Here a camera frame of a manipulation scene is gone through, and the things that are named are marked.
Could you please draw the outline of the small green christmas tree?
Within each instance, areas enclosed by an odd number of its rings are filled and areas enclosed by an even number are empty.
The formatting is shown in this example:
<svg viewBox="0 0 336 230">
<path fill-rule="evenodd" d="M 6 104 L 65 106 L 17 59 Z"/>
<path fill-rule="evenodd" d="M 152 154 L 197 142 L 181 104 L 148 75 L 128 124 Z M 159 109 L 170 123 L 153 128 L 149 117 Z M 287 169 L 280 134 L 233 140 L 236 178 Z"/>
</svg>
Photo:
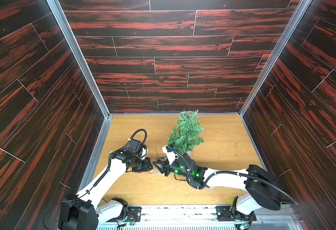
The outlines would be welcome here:
<svg viewBox="0 0 336 230">
<path fill-rule="evenodd" d="M 192 152 L 194 147 L 204 143 L 203 138 L 199 135 L 203 132 L 198 121 L 198 110 L 181 112 L 176 126 L 168 138 L 168 143 L 176 150 L 183 154 Z"/>
</svg>

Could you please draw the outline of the white string lights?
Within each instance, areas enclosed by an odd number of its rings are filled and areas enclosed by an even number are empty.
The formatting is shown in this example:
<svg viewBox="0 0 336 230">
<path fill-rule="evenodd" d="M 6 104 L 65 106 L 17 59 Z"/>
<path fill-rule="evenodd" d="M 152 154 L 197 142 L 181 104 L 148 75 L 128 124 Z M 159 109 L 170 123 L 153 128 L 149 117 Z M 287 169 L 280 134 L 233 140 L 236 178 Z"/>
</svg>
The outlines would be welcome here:
<svg viewBox="0 0 336 230">
<path fill-rule="evenodd" d="M 165 157 L 158 157 L 158 158 L 152 159 L 152 160 L 150 159 L 152 165 L 153 165 L 153 162 L 155 162 L 155 161 L 166 161 L 166 160 L 167 160 L 166 156 Z M 154 166 L 153 166 L 153 169 L 150 170 L 150 171 L 148 171 L 147 173 L 150 173 L 150 174 L 152 174 L 152 173 L 158 173 L 159 175 L 162 175 Z"/>
</svg>

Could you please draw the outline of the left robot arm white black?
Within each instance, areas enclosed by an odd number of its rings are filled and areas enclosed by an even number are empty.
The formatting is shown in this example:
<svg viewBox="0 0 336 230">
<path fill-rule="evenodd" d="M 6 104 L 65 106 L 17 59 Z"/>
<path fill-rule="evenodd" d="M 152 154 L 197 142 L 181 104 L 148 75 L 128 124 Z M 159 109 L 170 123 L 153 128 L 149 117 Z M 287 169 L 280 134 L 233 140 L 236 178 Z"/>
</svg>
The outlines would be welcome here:
<svg viewBox="0 0 336 230">
<path fill-rule="evenodd" d="M 111 152 L 107 166 L 91 183 L 63 198 L 58 229 L 95 230 L 112 219 L 124 220 L 128 215 L 127 201 L 119 197 L 104 205 L 100 205 L 100 201 L 124 173 L 152 170 L 150 159 L 145 157 L 147 152 L 147 146 L 135 139 L 129 139 L 124 147 Z"/>
</svg>

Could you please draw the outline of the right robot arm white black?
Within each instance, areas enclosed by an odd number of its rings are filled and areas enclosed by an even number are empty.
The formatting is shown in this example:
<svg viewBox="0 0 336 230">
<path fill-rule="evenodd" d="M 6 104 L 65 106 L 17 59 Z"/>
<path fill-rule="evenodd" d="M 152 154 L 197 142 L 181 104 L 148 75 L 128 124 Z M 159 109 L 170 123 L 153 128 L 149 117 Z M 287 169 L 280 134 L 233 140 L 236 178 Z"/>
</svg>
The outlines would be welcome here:
<svg viewBox="0 0 336 230">
<path fill-rule="evenodd" d="M 153 165 L 164 176 L 170 173 L 183 176 L 194 189 L 228 187 L 246 191 L 243 196 L 234 198 L 233 204 L 226 210 L 217 210 L 219 221 L 246 221 L 256 219 L 255 211 L 260 208 L 278 211 L 281 208 L 281 195 L 284 194 L 280 181 L 256 165 L 237 171 L 220 171 L 199 167 L 195 162 L 179 159 L 169 162 L 159 158 Z"/>
</svg>

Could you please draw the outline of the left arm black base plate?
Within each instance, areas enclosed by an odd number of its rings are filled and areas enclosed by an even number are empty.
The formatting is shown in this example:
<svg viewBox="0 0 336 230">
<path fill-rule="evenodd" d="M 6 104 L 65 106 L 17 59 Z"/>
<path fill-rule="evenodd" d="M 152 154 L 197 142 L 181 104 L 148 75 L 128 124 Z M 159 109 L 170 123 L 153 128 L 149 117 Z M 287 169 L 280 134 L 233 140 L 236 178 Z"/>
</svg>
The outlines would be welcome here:
<svg viewBox="0 0 336 230">
<path fill-rule="evenodd" d="M 128 206 L 122 209 L 119 217 L 113 218 L 108 222 L 140 222 L 142 214 L 142 207 Z"/>
</svg>

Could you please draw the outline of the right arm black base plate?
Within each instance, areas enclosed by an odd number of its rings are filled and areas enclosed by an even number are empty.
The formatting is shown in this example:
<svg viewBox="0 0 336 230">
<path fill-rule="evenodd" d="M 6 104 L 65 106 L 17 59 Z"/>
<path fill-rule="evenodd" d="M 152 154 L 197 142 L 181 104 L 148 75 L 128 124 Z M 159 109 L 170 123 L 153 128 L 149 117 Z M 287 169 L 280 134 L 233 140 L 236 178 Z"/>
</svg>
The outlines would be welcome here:
<svg viewBox="0 0 336 230">
<path fill-rule="evenodd" d="M 216 206 L 215 209 L 218 221 L 252 222 L 257 220 L 254 211 L 245 215 L 237 211 L 236 208 L 232 208 L 232 206 Z"/>
</svg>

